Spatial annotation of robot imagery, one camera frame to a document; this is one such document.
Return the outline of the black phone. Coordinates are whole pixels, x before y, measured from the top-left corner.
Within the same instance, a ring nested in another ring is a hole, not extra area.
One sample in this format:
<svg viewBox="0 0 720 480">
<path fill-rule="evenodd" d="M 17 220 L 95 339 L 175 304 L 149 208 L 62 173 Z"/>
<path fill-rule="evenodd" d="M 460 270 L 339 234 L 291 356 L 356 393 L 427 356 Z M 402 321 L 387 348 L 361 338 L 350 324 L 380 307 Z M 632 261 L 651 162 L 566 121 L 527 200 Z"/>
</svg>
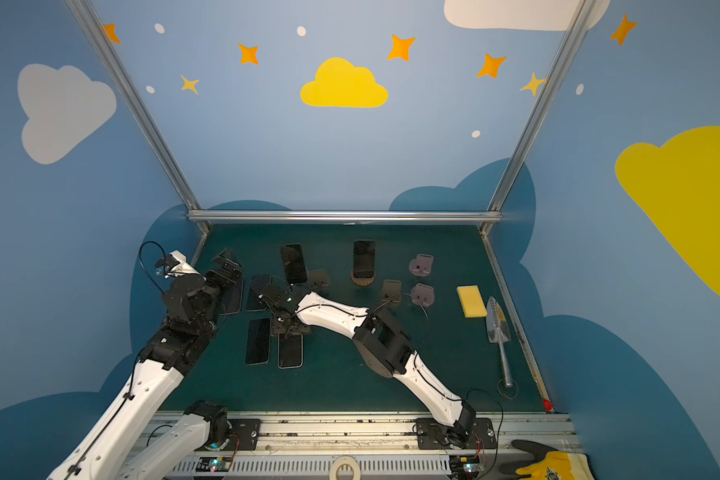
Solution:
<svg viewBox="0 0 720 480">
<path fill-rule="evenodd" d="M 355 279 L 375 277 L 376 244 L 373 240 L 356 240 L 353 245 L 352 276 Z"/>
<path fill-rule="evenodd" d="M 300 244 L 282 245 L 280 247 L 280 256 L 285 280 L 289 284 L 303 284 L 308 281 L 308 272 Z"/>
</svg>

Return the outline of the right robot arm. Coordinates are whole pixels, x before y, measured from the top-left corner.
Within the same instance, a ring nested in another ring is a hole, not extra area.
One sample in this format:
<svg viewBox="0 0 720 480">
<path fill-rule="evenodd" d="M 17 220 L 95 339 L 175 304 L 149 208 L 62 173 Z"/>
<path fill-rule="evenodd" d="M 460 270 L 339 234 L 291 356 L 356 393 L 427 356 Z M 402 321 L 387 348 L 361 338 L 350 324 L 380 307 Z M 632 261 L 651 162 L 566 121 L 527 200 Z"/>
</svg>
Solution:
<svg viewBox="0 0 720 480">
<path fill-rule="evenodd" d="M 372 371 L 399 381 L 427 407 L 438 443 L 468 446 L 476 420 L 474 408 L 428 368 L 410 335 L 386 307 L 354 307 L 297 285 L 282 290 L 268 284 L 256 296 L 272 312 L 283 335 L 320 327 L 351 339 Z"/>
</svg>

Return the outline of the silver phone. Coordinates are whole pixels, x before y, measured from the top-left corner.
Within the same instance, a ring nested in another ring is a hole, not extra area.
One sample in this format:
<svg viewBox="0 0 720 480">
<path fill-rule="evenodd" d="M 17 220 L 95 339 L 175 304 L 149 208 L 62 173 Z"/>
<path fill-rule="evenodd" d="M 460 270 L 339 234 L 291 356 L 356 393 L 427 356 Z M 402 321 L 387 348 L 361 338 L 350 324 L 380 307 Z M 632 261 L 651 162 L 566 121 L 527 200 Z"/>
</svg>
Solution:
<svg viewBox="0 0 720 480">
<path fill-rule="evenodd" d="M 278 336 L 278 367 L 283 370 L 300 368 L 304 361 L 302 334 Z"/>
</svg>

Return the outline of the yellow black object bottom right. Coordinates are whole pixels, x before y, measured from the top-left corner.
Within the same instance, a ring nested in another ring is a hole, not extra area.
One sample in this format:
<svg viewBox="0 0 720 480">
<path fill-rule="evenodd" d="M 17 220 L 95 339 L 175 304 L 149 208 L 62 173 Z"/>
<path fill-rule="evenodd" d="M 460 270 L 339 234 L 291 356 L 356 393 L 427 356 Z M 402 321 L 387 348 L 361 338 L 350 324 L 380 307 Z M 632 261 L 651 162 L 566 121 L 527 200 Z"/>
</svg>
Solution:
<svg viewBox="0 0 720 480">
<path fill-rule="evenodd" d="M 513 440 L 511 446 L 532 456 L 499 465 L 506 479 L 594 480 L 585 454 L 557 450 L 529 440 Z"/>
</svg>

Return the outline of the blue-edged phone back row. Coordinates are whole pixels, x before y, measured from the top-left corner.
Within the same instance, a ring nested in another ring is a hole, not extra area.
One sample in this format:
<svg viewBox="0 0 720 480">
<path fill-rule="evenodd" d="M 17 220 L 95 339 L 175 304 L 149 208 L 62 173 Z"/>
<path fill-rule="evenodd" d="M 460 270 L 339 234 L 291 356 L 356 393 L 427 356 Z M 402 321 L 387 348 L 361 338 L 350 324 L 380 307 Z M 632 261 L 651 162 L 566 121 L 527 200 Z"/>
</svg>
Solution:
<svg viewBox="0 0 720 480">
<path fill-rule="evenodd" d="M 266 364 L 270 358 L 270 320 L 253 319 L 248 324 L 245 364 Z"/>
</svg>

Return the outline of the horizontal aluminium frame bar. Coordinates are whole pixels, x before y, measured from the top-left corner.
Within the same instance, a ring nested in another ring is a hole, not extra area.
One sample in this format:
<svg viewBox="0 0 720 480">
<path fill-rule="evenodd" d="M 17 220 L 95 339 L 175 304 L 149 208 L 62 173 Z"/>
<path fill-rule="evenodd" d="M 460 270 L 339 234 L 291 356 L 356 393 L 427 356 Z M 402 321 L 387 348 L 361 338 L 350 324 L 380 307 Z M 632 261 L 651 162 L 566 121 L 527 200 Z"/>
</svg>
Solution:
<svg viewBox="0 0 720 480">
<path fill-rule="evenodd" d="M 188 219 L 209 223 L 498 223 L 502 215 L 494 211 L 190 210 Z"/>
</svg>

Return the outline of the controller board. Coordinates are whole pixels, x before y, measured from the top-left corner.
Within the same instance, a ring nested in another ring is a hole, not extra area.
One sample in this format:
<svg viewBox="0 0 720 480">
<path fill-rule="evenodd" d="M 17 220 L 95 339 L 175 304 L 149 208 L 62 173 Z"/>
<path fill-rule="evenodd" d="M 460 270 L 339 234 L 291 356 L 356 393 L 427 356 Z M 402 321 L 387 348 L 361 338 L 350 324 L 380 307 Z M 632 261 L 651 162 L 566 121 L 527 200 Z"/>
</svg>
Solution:
<svg viewBox="0 0 720 480">
<path fill-rule="evenodd" d="M 229 472 L 233 464 L 232 457 L 200 457 L 197 461 L 196 473 Z"/>
<path fill-rule="evenodd" d="M 476 480 L 484 475 L 483 463 L 474 455 L 450 456 L 448 466 L 450 480 Z"/>
</svg>

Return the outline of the left controller board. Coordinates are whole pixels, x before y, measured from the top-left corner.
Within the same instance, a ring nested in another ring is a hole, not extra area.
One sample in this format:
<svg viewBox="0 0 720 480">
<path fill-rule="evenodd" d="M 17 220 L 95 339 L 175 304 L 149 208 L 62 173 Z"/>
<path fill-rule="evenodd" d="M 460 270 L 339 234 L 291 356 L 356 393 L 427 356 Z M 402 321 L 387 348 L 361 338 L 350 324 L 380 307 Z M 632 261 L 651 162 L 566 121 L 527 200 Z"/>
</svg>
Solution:
<svg viewBox="0 0 720 480">
<path fill-rule="evenodd" d="M 200 457 L 197 461 L 196 473 L 229 472 L 233 464 L 232 457 Z"/>
</svg>

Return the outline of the right aluminium frame post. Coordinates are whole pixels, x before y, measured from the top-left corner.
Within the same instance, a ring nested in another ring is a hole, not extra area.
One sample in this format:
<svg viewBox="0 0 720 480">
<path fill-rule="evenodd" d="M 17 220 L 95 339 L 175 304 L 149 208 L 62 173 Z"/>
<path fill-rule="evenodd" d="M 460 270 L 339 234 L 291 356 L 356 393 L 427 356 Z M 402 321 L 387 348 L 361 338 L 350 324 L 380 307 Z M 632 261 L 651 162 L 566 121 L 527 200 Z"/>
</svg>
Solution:
<svg viewBox="0 0 720 480">
<path fill-rule="evenodd" d="M 593 17 L 596 5 L 595 0 L 580 1 L 574 10 L 569 27 L 547 72 L 546 81 L 541 87 L 541 92 L 536 95 L 521 136 L 491 197 L 487 212 L 493 217 L 480 224 L 480 234 L 484 240 L 488 238 L 492 226 L 501 221 L 502 207 L 586 36 L 588 23 Z"/>
</svg>

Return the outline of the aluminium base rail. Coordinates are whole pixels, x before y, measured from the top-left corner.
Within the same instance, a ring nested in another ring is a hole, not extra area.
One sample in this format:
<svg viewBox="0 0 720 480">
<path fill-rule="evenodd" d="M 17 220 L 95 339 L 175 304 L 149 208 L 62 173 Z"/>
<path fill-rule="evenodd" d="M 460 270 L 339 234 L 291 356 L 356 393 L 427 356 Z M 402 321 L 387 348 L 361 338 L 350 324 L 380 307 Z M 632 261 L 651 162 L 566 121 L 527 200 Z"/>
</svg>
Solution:
<svg viewBox="0 0 720 480">
<path fill-rule="evenodd" d="M 258 418 L 261 428 L 253 451 L 196 452 L 208 438 L 210 423 L 227 419 Z M 362 475 L 400 473 L 449 474 L 450 456 L 476 456 L 486 470 L 525 456 L 513 440 L 536 441 L 557 450 L 581 452 L 582 446 L 568 418 L 562 415 L 484 415 L 493 423 L 496 449 L 420 450 L 412 433 L 414 414 L 322 415 L 313 413 L 228 413 L 216 405 L 201 404 L 189 412 L 158 414 L 151 418 L 114 479 L 169 479 L 207 475 L 243 476 L 329 475 L 334 460 L 351 456 Z M 229 472 L 196 473 L 200 457 L 232 457 Z"/>
</svg>

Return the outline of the silver trowel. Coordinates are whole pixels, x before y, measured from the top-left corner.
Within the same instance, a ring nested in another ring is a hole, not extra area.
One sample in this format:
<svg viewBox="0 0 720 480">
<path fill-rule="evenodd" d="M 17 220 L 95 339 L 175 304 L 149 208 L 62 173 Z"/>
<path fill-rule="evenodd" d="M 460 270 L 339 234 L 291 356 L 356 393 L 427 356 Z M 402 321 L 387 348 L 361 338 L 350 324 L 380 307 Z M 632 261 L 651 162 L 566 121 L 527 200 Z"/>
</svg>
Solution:
<svg viewBox="0 0 720 480">
<path fill-rule="evenodd" d="M 503 386 L 506 389 L 512 389 L 515 386 L 515 383 L 505 348 L 505 344 L 511 339 L 507 319 L 498 301 L 493 296 L 488 299 L 486 310 L 486 329 L 488 340 L 490 343 L 498 346 Z"/>
</svg>

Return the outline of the light blue phone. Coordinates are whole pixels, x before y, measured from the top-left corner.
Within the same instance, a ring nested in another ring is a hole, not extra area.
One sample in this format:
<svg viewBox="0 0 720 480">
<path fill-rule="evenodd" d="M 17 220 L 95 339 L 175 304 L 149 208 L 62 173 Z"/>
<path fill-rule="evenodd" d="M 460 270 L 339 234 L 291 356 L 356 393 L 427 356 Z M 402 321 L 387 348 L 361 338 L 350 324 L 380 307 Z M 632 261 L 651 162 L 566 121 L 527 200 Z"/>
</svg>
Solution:
<svg viewBox="0 0 720 480">
<path fill-rule="evenodd" d="M 251 277 L 246 301 L 247 312 L 258 312 L 267 308 L 266 303 L 261 299 L 261 295 L 271 281 L 272 277 L 269 274 L 257 274 Z"/>
</svg>

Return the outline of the left aluminium frame post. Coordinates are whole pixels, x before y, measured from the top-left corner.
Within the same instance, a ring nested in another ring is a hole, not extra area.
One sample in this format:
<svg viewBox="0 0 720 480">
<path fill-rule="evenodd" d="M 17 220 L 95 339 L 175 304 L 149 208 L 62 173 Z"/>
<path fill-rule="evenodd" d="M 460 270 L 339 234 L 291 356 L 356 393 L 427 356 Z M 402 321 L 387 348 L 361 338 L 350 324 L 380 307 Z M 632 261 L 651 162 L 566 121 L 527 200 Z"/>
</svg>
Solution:
<svg viewBox="0 0 720 480">
<path fill-rule="evenodd" d="M 65 3 L 117 87 L 185 207 L 189 212 L 201 210 L 200 202 L 192 191 L 165 138 L 159 131 L 154 118 L 140 95 L 140 91 L 120 58 L 115 44 L 107 36 L 104 25 L 101 23 L 92 2 L 66 0 Z"/>
</svg>

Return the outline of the aluminium frame post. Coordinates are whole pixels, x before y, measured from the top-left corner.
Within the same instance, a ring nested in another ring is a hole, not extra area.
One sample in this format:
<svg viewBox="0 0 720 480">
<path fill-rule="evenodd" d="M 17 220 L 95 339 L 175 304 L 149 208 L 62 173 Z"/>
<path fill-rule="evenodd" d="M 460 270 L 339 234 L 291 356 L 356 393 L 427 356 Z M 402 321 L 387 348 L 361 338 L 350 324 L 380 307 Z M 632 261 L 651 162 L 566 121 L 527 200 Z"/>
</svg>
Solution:
<svg viewBox="0 0 720 480">
<path fill-rule="evenodd" d="M 574 10 L 569 27 L 547 72 L 546 81 L 541 87 L 541 92 L 536 95 L 521 136 L 491 197 L 487 212 L 493 217 L 480 224 L 480 234 L 484 240 L 488 238 L 492 226 L 501 221 L 502 207 L 586 36 L 588 23 L 593 17 L 596 5 L 595 0 L 580 1 Z"/>
<path fill-rule="evenodd" d="M 165 138 L 159 131 L 154 118 L 140 95 L 140 91 L 120 58 L 115 44 L 107 36 L 104 25 L 101 23 L 92 2 L 66 0 L 65 3 L 117 87 L 185 207 L 189 212 L 201 210 L 200 202 L 192 191 Z"/>
</svg>

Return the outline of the yellow sponge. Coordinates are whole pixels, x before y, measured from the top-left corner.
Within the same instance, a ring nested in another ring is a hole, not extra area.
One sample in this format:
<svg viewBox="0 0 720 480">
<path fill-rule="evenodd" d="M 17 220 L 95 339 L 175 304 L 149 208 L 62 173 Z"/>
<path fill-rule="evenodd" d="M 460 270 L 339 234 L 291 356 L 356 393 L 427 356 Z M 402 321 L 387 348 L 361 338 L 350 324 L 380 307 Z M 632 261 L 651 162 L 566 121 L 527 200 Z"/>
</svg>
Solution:
<svg viewBox="0 0 720 480">
<path fill-rule="evenodd" d="M 465 318 L 484 318 L 487 315 L 486 304 L 477 285 L 458 286 L 456 291 Z"/>
</svg>

